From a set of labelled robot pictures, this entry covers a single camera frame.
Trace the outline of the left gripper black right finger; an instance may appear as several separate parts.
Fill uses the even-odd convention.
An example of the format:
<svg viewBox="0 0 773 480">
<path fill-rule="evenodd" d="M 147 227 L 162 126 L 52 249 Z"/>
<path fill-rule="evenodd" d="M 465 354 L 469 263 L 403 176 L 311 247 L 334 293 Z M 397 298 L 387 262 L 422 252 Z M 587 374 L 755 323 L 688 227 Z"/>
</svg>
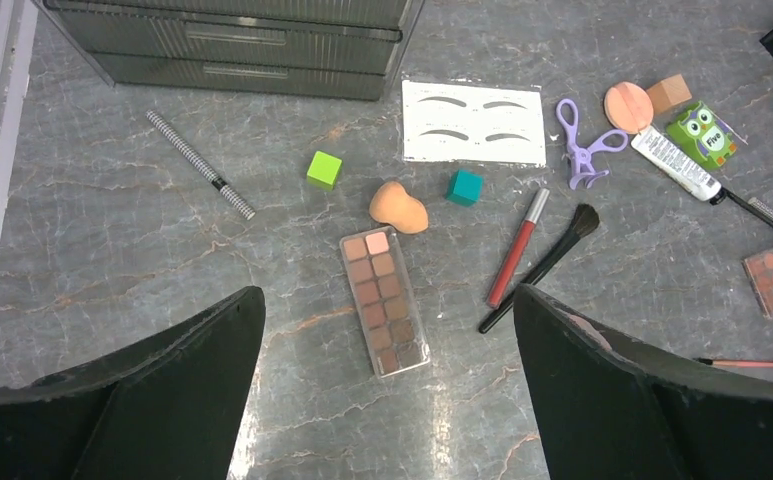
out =
<svg viewBox="0 0 773 480">
<path fill-rule="evenodd" d="M 773 479 L 773 382 L 605 326 L 532 286 L 521 362 L 554 479 Z"/>
</svg>

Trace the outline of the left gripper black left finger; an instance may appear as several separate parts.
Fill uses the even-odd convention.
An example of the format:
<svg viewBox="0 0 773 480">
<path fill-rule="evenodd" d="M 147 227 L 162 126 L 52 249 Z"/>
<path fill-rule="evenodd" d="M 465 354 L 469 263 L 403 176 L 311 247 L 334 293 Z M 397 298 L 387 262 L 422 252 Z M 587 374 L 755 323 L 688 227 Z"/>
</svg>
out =
<svg viewBox="0 0 773 480">
<path fill-rule="evenodd" d="M 0 387 L 0 479 L 223 479 L 262 344 L 263 291 L 84 364 Z"/>
</svg>

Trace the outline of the black makeup brush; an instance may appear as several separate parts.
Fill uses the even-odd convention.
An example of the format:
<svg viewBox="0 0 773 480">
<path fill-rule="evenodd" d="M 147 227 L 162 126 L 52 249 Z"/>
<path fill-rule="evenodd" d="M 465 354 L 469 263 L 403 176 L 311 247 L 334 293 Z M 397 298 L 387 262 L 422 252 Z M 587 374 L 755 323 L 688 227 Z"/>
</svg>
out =
<svg viewBox="0 0 773 480">
<path fill-rule="evenodd" d="M 574 216 L 562 237 L 546 253 L 518 283 L 536 285 L 554 266 L 583 238 L 594 232 L 600 225 L 600 217 L 595 208 L 589 204 L 578 204 Z M 516 288 L 506 295 L 501 304 L 489 313 L 478 326 L 478 332 L 486 334 L 500 319 L 513 308 Z"/>
</svg>

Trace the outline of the purple eyelash curler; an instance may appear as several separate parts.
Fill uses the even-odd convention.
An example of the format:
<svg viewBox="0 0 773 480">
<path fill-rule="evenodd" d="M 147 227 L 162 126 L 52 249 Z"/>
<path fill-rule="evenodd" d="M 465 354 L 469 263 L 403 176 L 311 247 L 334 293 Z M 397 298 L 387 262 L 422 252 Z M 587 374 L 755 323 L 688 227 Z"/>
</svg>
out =
<svg viewBox="0 0 773 480">
<path fill-rule="evenodd" d="M 596 170 L 592 164 L 597 153 L 619 153 L 629 144 L 629 135 L 620 129 L 610 129 L 584 147 L 578 143 L 579 110 L 569 98 L 561 99 L 555 107 L 555 115 L 566 137 L 566 155 L 570 169 L 569 188 L 579 186 L 589 189 L 596 180 L 610 175 L 610 170 Z"/>
</svg>

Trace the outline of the clear acrylic drawer organizer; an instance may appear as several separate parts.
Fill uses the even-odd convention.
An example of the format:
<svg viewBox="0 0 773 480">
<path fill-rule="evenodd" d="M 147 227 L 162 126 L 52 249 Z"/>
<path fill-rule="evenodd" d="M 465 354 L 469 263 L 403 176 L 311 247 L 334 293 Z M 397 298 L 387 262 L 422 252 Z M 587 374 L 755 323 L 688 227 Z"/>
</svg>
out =
<svg viewBox="0 0 773 480">
<path fill-rule="evenodd" d="M 39 1 L 109 84 L 378 101 L 420 1 Z"/>
</svg>

